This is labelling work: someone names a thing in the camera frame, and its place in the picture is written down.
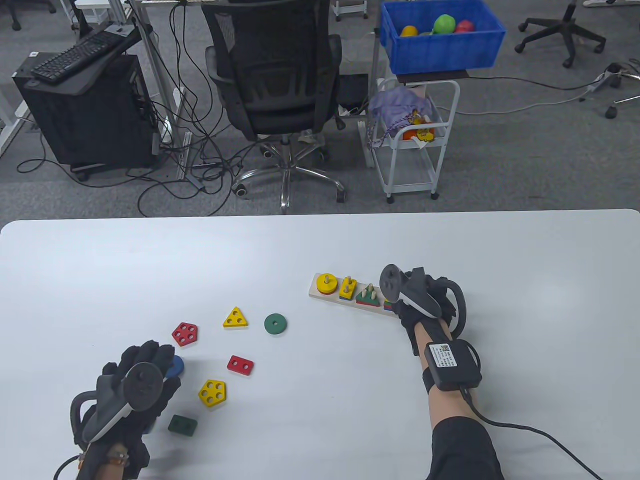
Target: yellow pentagon block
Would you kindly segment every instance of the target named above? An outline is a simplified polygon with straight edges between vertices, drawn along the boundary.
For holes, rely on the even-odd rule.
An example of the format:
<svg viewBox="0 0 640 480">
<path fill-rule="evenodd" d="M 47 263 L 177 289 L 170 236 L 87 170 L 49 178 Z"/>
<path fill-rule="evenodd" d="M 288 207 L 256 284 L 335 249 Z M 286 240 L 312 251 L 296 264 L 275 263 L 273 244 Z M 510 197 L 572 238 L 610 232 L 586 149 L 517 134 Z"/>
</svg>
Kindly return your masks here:
<svg viewBox="0 0 640 480">
<path fill-rule="evenodd" d="M 227 399 L 227 384 L 220 380 L 207 380 L 198 397 L 206 406 L 214 406 Z"/>
<path fill-rule="evenodd" d="M 244 315 L 242 315 L 240 308 L 236 307 L 231 311 L 231 313 L 229 314 L 225 322 L 222 324 L 222 326 L 225 328 L 249 326 L 249 322 L 246 320 L 246 318 L 244 318 Z"/>
</svg>

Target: human hand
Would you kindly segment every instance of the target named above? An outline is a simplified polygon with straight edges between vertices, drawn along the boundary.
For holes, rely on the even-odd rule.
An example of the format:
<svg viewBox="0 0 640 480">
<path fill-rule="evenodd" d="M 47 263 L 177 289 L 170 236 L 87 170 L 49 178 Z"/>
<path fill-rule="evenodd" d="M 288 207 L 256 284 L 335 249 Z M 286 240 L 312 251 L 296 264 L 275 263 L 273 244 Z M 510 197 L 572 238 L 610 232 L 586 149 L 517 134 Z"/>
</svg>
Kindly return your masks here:
<svg viewBox="0 0 640 480">
<path fill-rule="evenodd" d="M 127 348 L 120 359 L 120 363 L 110 362 L 102 368 L 103 375 L 113 375 L 113 386 L 116 387 L 131 367 L 140 362 L 154 364 L 163 377 L 173 363 L 174 348 L 171 345 L 160 346 L 152 340 L 144 345 Z M 87 445 L 82 439 L 84 427 L 89 418 L 95 413 L 95 405 L 85 413 L 79 431 L 75 435 L 75 442 L 86 451 L 78 480 L 93 480 L 98 468 L 107 462 L 107 452 L 115 444 L 122 444 L 129 453 L 129 464 L 124 471 L 124 479 L 138 477 L 141 468 L 148 465 L 148 452 L 142 442 L 143 432 L 160 416 L 166 408 L 175 391 L 180 387 L 180 378 L 167 379 L 156 403 L 141 412 L 133 411 L 127 417 L 120 419 L 111 429 L 97 441 Z"/>
<path fill-rule="evenodd" d="M 411 272 L 406 272 L 406 276 L 411 277 Z M 418 356 L 418 342 L 415 338 L 415 327 L 419 323 L 424 326 L 424 329 L 431 336 L 431 340 L 441 341 L 446 340 L 441 335 L 438 335 L 438 338 L 433 338 L 440 332 L 442 332 L 446 337 L 451 338 L 451 334 L 449 333 L 448 327 L 451 325 L 451 321 L 453 317 L 456 316 L 457 311 L 456 307 L 451 303 L 451 301 L 447 298 L 447 290 L 448 288 L 438 283 L 431 275 L 425 275 L 425 290 L 431 297 L 440 305 L 442 309 L 442 317 L 441 319 L 433 319 L 422 312 L 419 312 L 411 305 L 406 304 L 402 300 L 397 301 L 392 304 L 392 310 L 398 318 L 400 318 L 400 322 L 402 326 L 405 328 L 407 332 L 407 336 L 409 336 L 409 341 L 411 342 L 411 347 L 413 349 L 413 354 Z M 441 326 L 441 320 L 446 324 L 447 329 L 444 329 L 444 325 Z"/>
</svg>

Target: wooden shape sorter board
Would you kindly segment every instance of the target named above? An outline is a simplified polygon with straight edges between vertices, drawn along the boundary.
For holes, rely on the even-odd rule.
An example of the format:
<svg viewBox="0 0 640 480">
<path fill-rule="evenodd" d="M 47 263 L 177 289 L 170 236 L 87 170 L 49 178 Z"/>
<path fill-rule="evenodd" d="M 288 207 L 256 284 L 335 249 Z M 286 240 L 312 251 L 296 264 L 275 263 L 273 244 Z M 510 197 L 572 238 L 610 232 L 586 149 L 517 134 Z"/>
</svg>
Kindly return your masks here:
<svg viewBox="0 0 640 480">
<path fill-rule="evenodd" d="M 330 301 L 332 303 L 338 303 L 339 305 L 344 305 L 345 307 L 355 307 L 355 308 L 359 308 L 360 310 L 365 310 L 367 312 L 374 312 L 376 314 L 381 314 L 381 315 L 386 315 L 388 317 L 395 317 L 396 314 L 389 311 L 389 310 L 385 310 L 383 308 L 383 299 L 384 299 L 384 295 L 382 295 L 382 292 L 380 291 L 379 287 L 374 286 L 374 290 L 376 291 L 376 296 L 380 299 L 380 306 L 379 307 L 373 307 L 370 305 L 365 305 L 363 303 L 356 303 L 355 298 L 365 289 L 367 288 L 367 286 L 369 285 L 367 284 L 361 284 L 360 282 L 358 282 L 358 284 L 356 285 L 356 289 L 355 292 L 356 294 L 353 296 L 353 300 L 342 300 L 340 298 L 340 288 L 342 286 L 342 282 L 344 281 L 343 278 L 337 278 L 338 280 L 338 288 L 335 290 L 335 292 L 329 294 L 329 295 L 325 295 L 323 293 L 320 293 L 316 287 L 316 282 L 317 279 L 320 275 L 325 275 L 324 273 L 316 273 L 314 275 L 314 279 L 311 282 L 311 286 L 309 287 L 309 296 L 313 297 L 313 298 L 319 298 L 320 300 L 326 300 L 326 301 Z"/>
</svg>

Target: blue plastic bin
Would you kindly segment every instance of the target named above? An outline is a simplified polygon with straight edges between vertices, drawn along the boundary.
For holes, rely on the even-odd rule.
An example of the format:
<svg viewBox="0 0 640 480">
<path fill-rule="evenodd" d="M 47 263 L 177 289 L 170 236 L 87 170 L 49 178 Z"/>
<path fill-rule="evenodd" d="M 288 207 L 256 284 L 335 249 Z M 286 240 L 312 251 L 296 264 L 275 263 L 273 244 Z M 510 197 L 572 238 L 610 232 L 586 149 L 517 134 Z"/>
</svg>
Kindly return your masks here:
<svg viewBox="0 0 640 480">
<path fill-rule="evenodd" d="M 420 33 L 431 31 L 437 18 L 451 15 L 456 22 L 471 20 L 476 31 L 451 35 L 400 37 L 407 25 Z M 482 0 L 418 0 L 384 2 L 380 43 L 387 50 L 396 75 L 491 68 L 506 29 Z"/>
</svg>

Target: forearm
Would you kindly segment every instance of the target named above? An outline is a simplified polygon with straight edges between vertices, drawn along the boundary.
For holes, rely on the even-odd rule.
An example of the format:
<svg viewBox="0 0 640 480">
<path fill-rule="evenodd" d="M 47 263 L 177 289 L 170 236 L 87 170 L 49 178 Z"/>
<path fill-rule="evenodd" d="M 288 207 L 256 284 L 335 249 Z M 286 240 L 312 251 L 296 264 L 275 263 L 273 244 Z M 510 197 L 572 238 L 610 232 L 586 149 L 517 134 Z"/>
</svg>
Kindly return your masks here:
<svg viewBox="0 0 640 480">
<path fill-rule="evenodd" d="M 448 338 L 451 338 L 449 327 L 444 320 L 440 320 L 440 324 Z M 427 359 L 424 356 L 424 349 L 426 348 L 427 343 L 431 342 L 431 338 L 420 323 L 415 326 L 414 331 L 420 353 L 420 362 L 422 364 L 422 369 L 424 370 L 429 367 Z M 431 417 L 432 429 L 444 419 L 451 417 L 469 417 L 471 419 L 476 419 L 476 416 L 469 408 L 469 405 L 467 405 L 467 402 L 462 398 L 460 392 L 443 392 L 436 386 L 429 391 L 429 414 Z"/>
<path fill-rule="evenodd" d="M 127 454 L 127 448 L 122 444 L 116 444 L 109 450 L 109 455 L 112 455 L 114 453 Z M 122 477 L 124 475 L 124 467 L 125 465 L 113 465 L 111 463 L 102 465 L 98 469 L 94 480 L 122 480 Z"/>
</svg>

